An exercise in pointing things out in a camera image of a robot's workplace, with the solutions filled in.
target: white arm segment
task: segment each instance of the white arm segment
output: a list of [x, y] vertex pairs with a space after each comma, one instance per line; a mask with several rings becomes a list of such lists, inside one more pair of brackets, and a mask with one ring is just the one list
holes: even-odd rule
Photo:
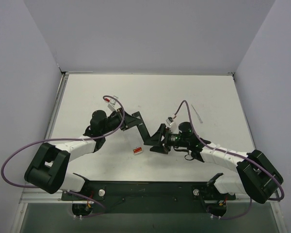
[[[215, 150], [211, 150], [207, 147], [204, 147], [201, 151], [200, 155], [203, 158], [204, 162], [206, 163], [214, 163], [219, 166], [226, 167], [232, 171], [235, 171], [237, 173], [237, 163], [243, 161], [242, 158], [229, 155], [224, 152], [220, 152], [216, 149], [220, 148], [222, 150], [227, 151], [228, 149], [220, 147], [220, 145], [215, 145], [214, 143], [209, 144], [210, 147], [215, 148]], [[238, 152], [234, 150], [228, 150], [229, 152], [240, 154], [244, 157], [248, 157], [247, 152]]]
[[219, 193], [238, 193], [247, 194], [243, 188], [243, 184], [238, 175], [235, 176], [220, 176], [216, 179], [214, 186]]
[[[95, 149], [96, 142], [94, 140], [87, 141], [71, 141], [55, 145], [56, 148], [60, 150], [66, 150], [70, 153], [69, 162], [81, 157], [82, 155], [93, 153]], [[64, 182], [60, 187], [60, 190], [70, 190], [74, 192], [80, 192], [85, 180], [71, 172], [66, 172]]]

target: gray wall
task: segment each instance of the gray wall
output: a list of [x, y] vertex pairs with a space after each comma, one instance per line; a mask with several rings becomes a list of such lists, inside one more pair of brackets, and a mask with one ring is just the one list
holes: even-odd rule
[[[16, 149], [42, 139], [61, 74], [22, 0], [0, 0], [0, 167]], [[34, 155], [11, 161], [8, 177], [24, 183]], [[0, 176], [0, 233], [10, 231], [22, 189]]]
[[24, 0], [64, 71], [235, 71], [274, 0]]
[[277, 0], [236, 71], [253, 139], [284, 177], [291, 232], [291, 0]]

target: metal frame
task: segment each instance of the metal frame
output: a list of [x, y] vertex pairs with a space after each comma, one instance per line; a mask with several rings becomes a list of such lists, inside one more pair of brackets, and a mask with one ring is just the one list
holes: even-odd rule
[[[48, 124], [47, 132], [45, 135], [45, 139], [50, 138], [54, 129], [54, 125], [56, 123], [56, 118], [60, 109], [60, 105], [62, 102], [62, 98], [65, 92], [65, 87], [68, 81], [69, 74], [98, 74], [95, 72], [66, 72], [65, 74], [62, 75], [61, 82], [57, 91], [56, 95], [56, 101], [54, 104], [54, 108], [52, 111], [52, 115]], [[249, 133], [252, 139], [252, 143], [255, 147], [254, 139], [251, 135], [250, 127], [247, 122], [247, 126], [249, 129]], [[48, 194], [44, 192], [41, 189], [24, 189], [20, 203], [18, 205], [18, 209], [16, 212], [16, 216], [11, 228], [12, 233], [18, 233], [21, 230], [21, 226], [24, 220], [24, 216], [26, 213], [27, 205], [28, 203], [86, 203], [86, 201], [62, 201], [61, 200], [62, 193], [61, 192], [56, 192], [55, 194]], [[232, 200], [233, 202], [249, 202], [250, 198], [246, 195], [238, 195], [236, 200]], [[271, 207], [273, 210], [274, 218], [278, 227], [278, 230], [280, 233], [287, 233], [287, 228], [283, 219], [282, 211], [280, 209], [279, 202], [276, 201], [271, 201]]]

